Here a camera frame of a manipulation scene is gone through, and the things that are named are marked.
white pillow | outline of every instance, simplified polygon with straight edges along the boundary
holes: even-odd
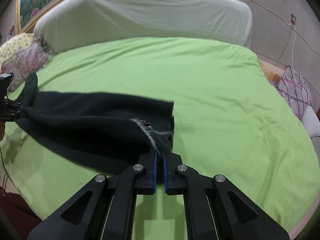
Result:
[[[301,122],[310,138],[320,136],[320,121],[311,106],[307,106],[301,117]]]

headboard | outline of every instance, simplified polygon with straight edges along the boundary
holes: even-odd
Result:
[[[132,37],[191,37],[250,48],[252,14],[237,0],[65,0],[34,33],[57,53]]]

green bed sheet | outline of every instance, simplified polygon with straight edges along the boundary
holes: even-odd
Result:
[[[246,48],[190,38],[112,41],[54,56],[38,79],[41,91],[174,100],[173,151],[200,174],[224,174],[288,232],[319,192],[308,134]],[[15,123],[1,147],[11,180],[41,219],[100,173],[47,150]],[[138,196],[133,235],[187,239],[182,197],[162,187]]]

wall outlet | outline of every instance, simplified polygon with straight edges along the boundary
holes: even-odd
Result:
[[[297,22],[297,18],[293,14],[291,14],[291,23],[293,25],[296,25],[296,22]]]

wall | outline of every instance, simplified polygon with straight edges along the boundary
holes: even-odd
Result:
[[[0,45],[5,43],[7,35],[12,25],[16,23],[16,0],[12,0],[7,9],[5,10],[3,16],[0,18],[0,30],[2,32],[2,41]]]
[[[306,0],[240,1],[250,6],[253,15],[251,49],[260,59],[281,68],[292,62],[295,31],[291,31],[288,45],[285,48],[291,29],[287,23],[290,22],[291,13],[297,17],[293,67],[301,71],[309,82],[315,99],[314,109],[318,110],[320,107],[320,82],[318,81],[320,79],[320,23]],[[14,22],[15,0],[0,19],[4,41]]]

